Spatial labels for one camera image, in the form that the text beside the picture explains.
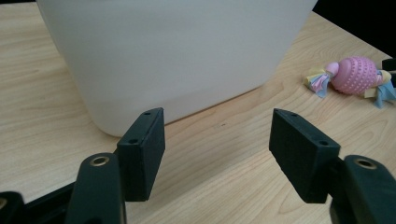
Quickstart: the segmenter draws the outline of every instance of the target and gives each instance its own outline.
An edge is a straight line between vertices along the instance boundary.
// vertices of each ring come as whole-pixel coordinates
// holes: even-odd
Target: white container
[[[316,0],[36,0],[93,122],[122,136],[250,91],[276,70]]]

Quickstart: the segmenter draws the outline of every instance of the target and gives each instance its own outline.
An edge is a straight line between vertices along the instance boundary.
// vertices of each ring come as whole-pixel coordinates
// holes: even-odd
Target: wooden table
[[[360,55],[389,58],[311,13],[276,73],[258,89],[167,124],[150,199],[127,203],[129,223],[331,223],[326,204],[305,204],[268,141],[275,107],[300,114],[342,146],[396,175],[394,103],[303,85],[312,67]],[[75,181],[80,163],[119,138],[92,123],[35,3],[0,6],[0,191],[26,202]]]

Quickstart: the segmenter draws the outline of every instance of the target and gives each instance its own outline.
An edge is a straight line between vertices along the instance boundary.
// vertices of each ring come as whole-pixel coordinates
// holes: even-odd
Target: rope toy
[[[396,91],[390,79],[390,73],[376,69],[375,63],[370,59],[353,56],[338,63],[328,63],[324,69],[306,77],[304,84],[324,98],[328,83],[331,82],[341,93],[363,95],[365,98],[376,97],[375,106],[382,108],[382,101],[396,100]]]

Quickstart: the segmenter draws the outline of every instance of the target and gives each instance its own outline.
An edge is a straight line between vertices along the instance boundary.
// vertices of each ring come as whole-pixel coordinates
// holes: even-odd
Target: light wood surface
[[[311,13],[276,73],[258,89],[167,124],[150,199],[127,203],[129,223],[331,223],[326,204],[305,204],[268,150],[275,107],[300,114],[342,146],[396,175],[394,103],[302,83],[312,67],[389,56]],[[0,191],[26,202],[75,181],[80,163],[119,138],[92,123],[35,3],[0,6]]]

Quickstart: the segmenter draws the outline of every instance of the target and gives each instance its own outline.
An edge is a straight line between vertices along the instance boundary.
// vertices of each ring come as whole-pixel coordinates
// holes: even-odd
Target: pink ball
[[[349,57],[338,63],[338,69],[334,64],[329,64],[326,68],[334,73],[331,80],[336,90],[346,94],[361,94],[371,88],[376,81],[375,63],[364,57]]]

